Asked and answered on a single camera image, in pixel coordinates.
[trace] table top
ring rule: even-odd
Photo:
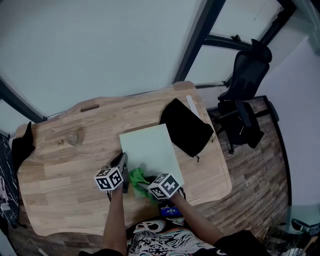
[[[120,134],[158,125],[163,109],[174,98],[189,108],[187,95],[192,97],[201,120],[212,125],[191,82],[178,82],[144,94],[90,99],[53,119],[33,124],[35,150],[20,166],[18,181],[35,233],[102,235],[110,202],[94,181],[97,171],[122,151]],[[93,104],[99,104],[99,108],[81,111]],[[26,128],[26,124],[18,127],[16,137],[22,137]],[[80,146],[67,143],[70,132],[79,134]],[[62,146],[58,146],[59,140],[64,140]],[[173,147],[191,205],[220,200],[231,192],[218,139],[207,143],[198,154],[199,162]],[[159,214],[157,205],[148,198],[135,197],[131,184],[128,194],[123,195],[123,207],[126,227]]]

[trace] wooden floor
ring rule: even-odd
[[[267,107],[263,99],[250,100],[253,111]],[[237,146],[233,155],[228,153],[229,144],[225,132],[218,136],[229,170],[232,191],[220,201],[197,206],[211,222],[226,235],[240,230],[252,230],[261,239],[266,228],[283,221],[288,205],[288,188],[284,159],[279,139],[269,115],[259,117],[258,122],[264,136],[255,149],[248,145]],[[102,237],[81,233],[57,233],[46,237],[34,233],[21,201],[19,220],[27,228],[10,228],[9,237],[19,250],[28,239],[50,256],[76,256],[80,251],[93,253],[99,250]],[[38,249],[28,242],[21,256],[40,255]]]

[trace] green fabric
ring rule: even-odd
[[[150,185],[150,182],[145,180],[144,174],[145,172],[142,168],[135,168],[129,172],[130,181],[135,190],[139,191],[142,195],[144,195],[146,198],[149,198],[153,202],[154,201],[153,196],[148,192],[140,189],[139,186],[137,185],[138,182]]]

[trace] chair backrest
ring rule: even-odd
[[[272,53],[261,42],[251,39],[249,51],[239,51],[235,57],[229,90],[221,94],[220,101],[246,101],[252,99],[269,70]]]

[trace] forearm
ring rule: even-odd
[[[112,192],[108,217],[102,240],[103,249],[112,249],[127,255],[127,234],[125,226],[122,186]]]
[[[192,207],[179,193],[175,193],[171,200],[179,209],[194,234],[202,241],[214,245],[216,241],[224,237],[215,225]]]

